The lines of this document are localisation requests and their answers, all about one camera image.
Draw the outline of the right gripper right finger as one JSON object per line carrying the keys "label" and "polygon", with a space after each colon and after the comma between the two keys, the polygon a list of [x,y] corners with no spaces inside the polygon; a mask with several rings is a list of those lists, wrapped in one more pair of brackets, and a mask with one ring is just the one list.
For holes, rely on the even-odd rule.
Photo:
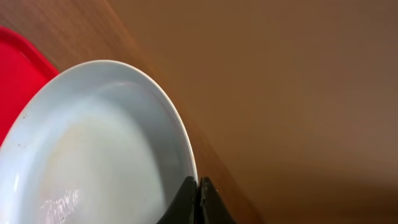
{"label": "right gripper right finger", "polygon": [[237,224],[209,177],[203,177],[200,180],[198,222],[200,224]]}

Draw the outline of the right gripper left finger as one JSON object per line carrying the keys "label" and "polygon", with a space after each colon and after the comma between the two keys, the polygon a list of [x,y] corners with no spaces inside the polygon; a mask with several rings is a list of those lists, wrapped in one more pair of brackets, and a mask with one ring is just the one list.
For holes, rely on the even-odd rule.
{"label": "right gripper left finger", "polygon": [[188,176],[157,224],[195,224],[197,182]]}

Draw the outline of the white plate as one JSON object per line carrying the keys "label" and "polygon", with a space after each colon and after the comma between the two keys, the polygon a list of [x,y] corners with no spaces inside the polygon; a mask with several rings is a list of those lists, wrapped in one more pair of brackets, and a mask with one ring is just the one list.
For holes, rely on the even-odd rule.
{"label": "white plate", "polygon": [[41,88],[1,145],[2,223],[156,223],[198,177],[165,91],[113,60],[76,65]]}

